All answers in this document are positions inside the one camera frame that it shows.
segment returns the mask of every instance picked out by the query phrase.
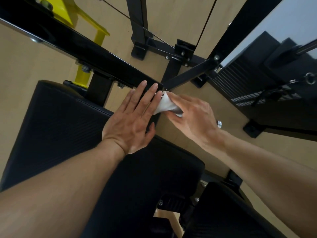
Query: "right hand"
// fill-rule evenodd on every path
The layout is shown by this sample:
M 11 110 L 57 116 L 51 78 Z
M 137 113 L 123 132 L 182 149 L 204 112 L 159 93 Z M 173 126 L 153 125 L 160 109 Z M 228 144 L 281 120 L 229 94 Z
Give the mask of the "right hand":
M 164 114 L 183 134 L 204 150 L 219 146 L 220 129 L 210 105 L 198 98 L 167 92 L 170 100 L 183 111 L 183 117 L 171 111 Z

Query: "wooden floor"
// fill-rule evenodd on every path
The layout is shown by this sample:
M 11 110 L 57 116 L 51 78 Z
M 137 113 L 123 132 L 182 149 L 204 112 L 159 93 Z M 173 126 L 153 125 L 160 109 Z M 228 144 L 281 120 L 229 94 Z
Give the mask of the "wooden floor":
M 107 0 L 128 15 L 125 0 Z M 198 43 L 195 54 L 208 57 L 218 40 L 232 22 L 246 0 L 217 0 L 214 11 Z M 111 36 L 106 37 L 103 47 L 147 75 L 160 81 L 168 61 L 164 57 L 148 52 L 143 61 L 130 56 L 133 44 L 130 21 L 98 0 L 75 0 L 77 5 L 106 27 Z M 149 30 L 171 45 L 176 39 L 196 44 L 214 0 L 147 0 Z M 95 30 L 84 20 L 79 20 L 76 30 L 93 39 Z M 22 120 L 38 80 L 62 82 L 74 80 L 77 66 L 75 61 L 49 47 L 32 42 L 28 37 L 0 25 L 0 173 L 2 173 L 10 151 L 17 137 Z M 129 89 L 113 86 L 105 107 L 115 111 Z M 316 142 L 262 133 L 251 139 L 242 127 L 248 119 L 220 95 L 211 85 L 197 89 L 186 83 L 174 91 L 207 101 L 217 119 L 223 122 L 223 129 L 233 135 L 256 144 L 276 154 L 286 156 L 299 163 L 317 169 Z M 164 117 L 157 125 L 157 134 L 174 144 L 185 148 L 206 164 L 206 169 L 220 176 L 226 176 L 228 167 L 209 155 L 191 140 L 187 139 Z M 262 201 L 245 184 L 242 189 L 253 206 L 266 219 L 279 228 L 287 237 L 297 237 L 279 221 Z

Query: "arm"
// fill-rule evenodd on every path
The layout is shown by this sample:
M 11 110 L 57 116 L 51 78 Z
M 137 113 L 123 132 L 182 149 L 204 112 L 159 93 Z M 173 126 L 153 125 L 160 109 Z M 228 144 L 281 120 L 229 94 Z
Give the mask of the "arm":
M 79 237 L 119 162 L 147 146 L 155 134 L 153 124 L 145 130 L 162 93 L 148 106 L 157 90 L 154 84 L 138 104 L 145 86 L 143 81 L 128 93 L 96 148 L 0 194 L 2 237 Z
M 182 118 L 165 113 L 178 129 L 236 172 L 296 234 L 317 236 L 316 171 L 220 130 L 208 103 L 173 93 L 168 96 L 184 112 Z

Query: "left hand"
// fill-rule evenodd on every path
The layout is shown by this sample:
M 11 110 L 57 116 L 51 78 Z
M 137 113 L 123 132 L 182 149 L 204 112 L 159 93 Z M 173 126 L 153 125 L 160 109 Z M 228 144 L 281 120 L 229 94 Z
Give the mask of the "left hand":
M 155 83 L 140 100 L 146 84 L 144 80 L 136 90 L 130 90 L 102 131 L 102 140 L 114 141 L 125 155 L 146 147 L 155 135 L 154 123 L 150 125 L 149 131 L 145 132 L 151 116 L 160 103 L 162 92 L 158 91 L 153 98 L 158 88 L 158 84 Z

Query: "weight bench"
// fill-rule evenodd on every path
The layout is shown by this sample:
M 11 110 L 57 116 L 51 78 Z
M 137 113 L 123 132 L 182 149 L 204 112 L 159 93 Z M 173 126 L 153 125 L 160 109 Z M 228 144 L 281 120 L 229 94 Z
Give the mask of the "weight bench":
M 66 85 L 39 81 L 0 191 L 94 148 L 112 114 Z M 284 237 L 224 182 L 210 182 L 192 202 L 204 169 L 155 136 L 118 165 L 81 237 L 176 237 L 167 219 L 153 217 L 156 208 L 180 213 L 183 237 Z

